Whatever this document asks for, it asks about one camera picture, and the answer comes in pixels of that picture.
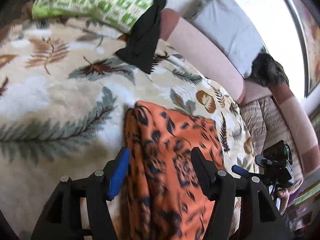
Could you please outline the person's right hand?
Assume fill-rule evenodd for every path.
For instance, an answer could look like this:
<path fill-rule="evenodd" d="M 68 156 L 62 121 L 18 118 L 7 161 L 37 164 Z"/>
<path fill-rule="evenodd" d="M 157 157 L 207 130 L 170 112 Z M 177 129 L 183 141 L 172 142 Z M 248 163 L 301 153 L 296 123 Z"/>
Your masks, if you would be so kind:
<path fill-rule="evenodd" d="M 279 191 L 277 192 L 277 196 L 278 196 L 279 199 L 280 199 L 279 212 L 280 212 L 281 215 L 283 215 L 284 212 L 285 212 L 285 210 L 286 210 L 286 208 L 287 208 L 290 194 L 289 194 L 289 192 L 288 192 L 287 189 L 282 189 L 282 190 L 279 190 Z"/>

